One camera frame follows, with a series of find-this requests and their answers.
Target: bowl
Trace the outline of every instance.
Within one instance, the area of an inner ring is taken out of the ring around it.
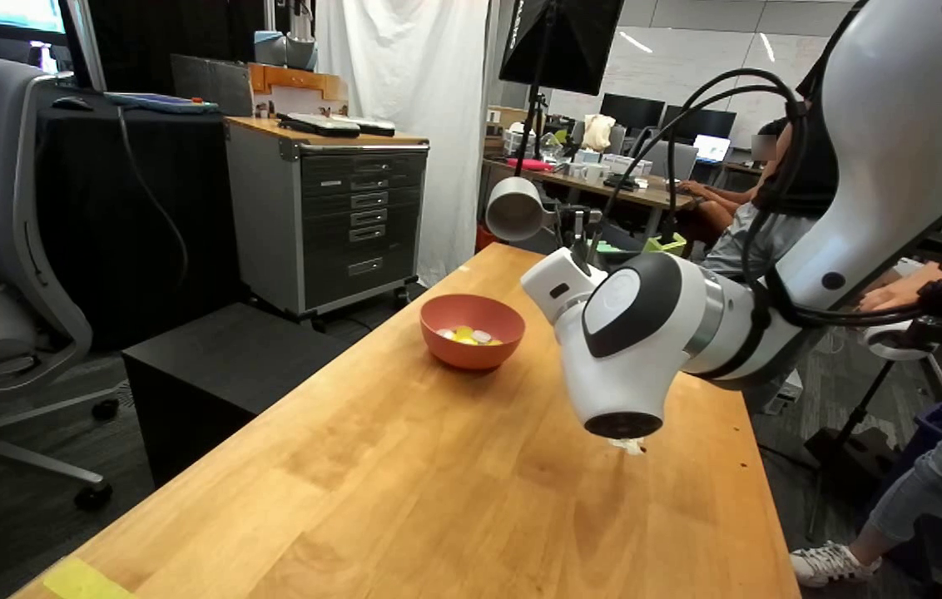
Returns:
[[[490,296],[447,292],[424,303],[424,338],[453,368],[498,368],[525,337],[525,321]]]

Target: white wall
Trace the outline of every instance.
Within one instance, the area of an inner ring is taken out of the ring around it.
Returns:
[[[778,79],[794,85],[813,67],[813,59],[823,54],[830,38],[765,32],[765,40],[771,47],[771,59],[761,44],[761,32],[618,28],[618,32],[614,38],[604,92],[609,89],[625,98],[682,102],[696,85],[736,67],[771,71]],[[567,115],[596,114],[604,92],[586,98],[554,89],[550,109]],[[752,92],[722,100],[716,102],[716,109],[736,114],[736,148],[755,148],[758,126],[782,115],[782,100]]]

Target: ceiling light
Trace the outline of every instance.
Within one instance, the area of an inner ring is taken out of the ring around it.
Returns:
[[[777,54],[771,54],[768,38],[765,38],[765,32],[758,32],[758,40],[761,40],[761,47],[765,47],[768,62],[777,62]]]
[[[624,40],[625,40],[628,47],[636,47],[640,54],[655,54],[655,50],[649,50],[641,40],[636,40],[636,38],[628,38],[628,32],[624,32]]]

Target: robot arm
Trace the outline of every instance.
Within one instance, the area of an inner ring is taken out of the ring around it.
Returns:
[[[823,109],[840,191],[777,263],[771,288],[675,256],[640,256],[599,284],[560,251],[525,274],[586,430],[614,440],[660,430],[680,368],[758,373],[800,333],[777,296],[831,308],[942,216],[942,0],[871,0],[830,57]]]

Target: metal cabinet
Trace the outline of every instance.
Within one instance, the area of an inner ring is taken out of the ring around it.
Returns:
[[[427,139],[230,120],[225,150],[240,274],[272,308],[317,316],[415,275]]]

